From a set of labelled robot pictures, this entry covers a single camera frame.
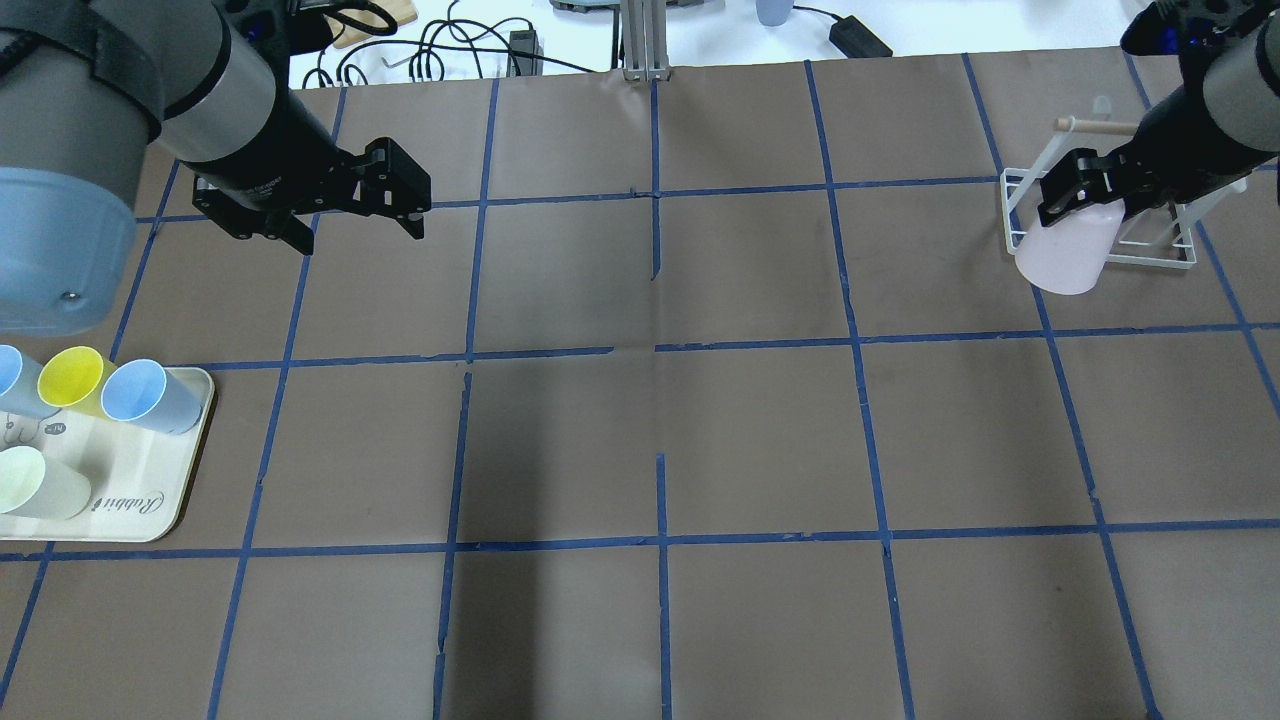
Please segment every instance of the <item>white tray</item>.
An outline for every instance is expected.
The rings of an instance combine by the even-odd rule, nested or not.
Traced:
[[[148,542],[178,521],[214,405],[214,378],[200,368],[166,368],[204,410],[180,436],[63,410],[47,420],[8,415],[0,450],[28,445],[84,474],[88,505],[67,520],[0,515],[0,539]]]

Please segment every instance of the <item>cup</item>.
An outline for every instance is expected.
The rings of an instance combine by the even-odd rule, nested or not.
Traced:
[[[68,347],[54,355],[40,372],[36,389],[40,400],[54,407],[67,407],[84,415],[106,418],[101,395],[115,365],[92,347]]]
[[[755,0],[755,19],[762,26],[777,27],[787,22],[794,0]]]
[[[1091,205],[1048,228],[1037,217],[1018,245],[1014,263],[1041,290],[1080,295],[1098,283],[1123,222],[1123,201]]]
[[[155,360],[133,360],[120,365],[102,386],[102,413],[113,420],[175,436],[200,420],[204,406]]]
[[[40,400],[36,379],[40,363],[12,345],[0,345],[0,413],[14,413],[44,420],[58,409]]]
[[[88,478],[35,447],[0,452],[0,512],[65,520],[88,505],[92,491]]]

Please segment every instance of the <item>light blue object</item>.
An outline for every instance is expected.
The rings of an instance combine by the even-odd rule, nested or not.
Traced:
[[[755,0],[755,17],[762,26],[776,27],[787,22],[795,0]]]
[[[101,323],[134,236],[133,211],[111,192],[0,168],[0,332],[65,336]]]
[[[0,345],[0,413],[13,413],[44,420],[58,409],[40,400],[36,379],[40,363],[22,354],[12,345]]]
[[[155,360],[133,360],[102,386],[102,413],[157,433],[182,434],[200,420],[204,406]]]

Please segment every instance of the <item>white background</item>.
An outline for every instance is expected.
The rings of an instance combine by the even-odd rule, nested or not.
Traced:
[[[396,37],[417,40],[431,18],[443,18],[448,0],[416,0],[419,20]],[[992,53],[1055,47],[1117,45],[1129,20],[1146,0],[799,0],[799,4],[856,15],[896,55]],[[543,54],[591,69],[609,67],[613,13],[556,10],[548,0],[462,0],[453,17],[486,24],[511,15],[534,22]],[[667,9],[667,49],[672,65],[736,65],[842,58],[827,40],[832,19],[792,10],[780,27],[764,27],[755,18],[754,0],[705,0],[701,5]],[[524,23],[503,26],[503,33]],[[499,47],[493,38],[486,47]],[[330,49],[323,67],[333,73],[348,49]],[[410,46],[362,50],[353,61],[372,83],[408,82],[404,67],[388,70],[381,59],[396,61],[413,53]],[[443,53],[449,79],[475,78],[470,53]],[[481,58],[485,77],[506,73],[507,58]],[[302,86],[303,74],[316,65],[316,55],[293,59],[291,83]],[[575,72],[545,64],[545,74]]]

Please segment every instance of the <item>yellow cup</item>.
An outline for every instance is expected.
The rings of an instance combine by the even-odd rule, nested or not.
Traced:
[[[36,380],[40,398],[54,407],[109,419],[102,413],[102,384],[115,365],[92,347],[68,347],[45,364]]]

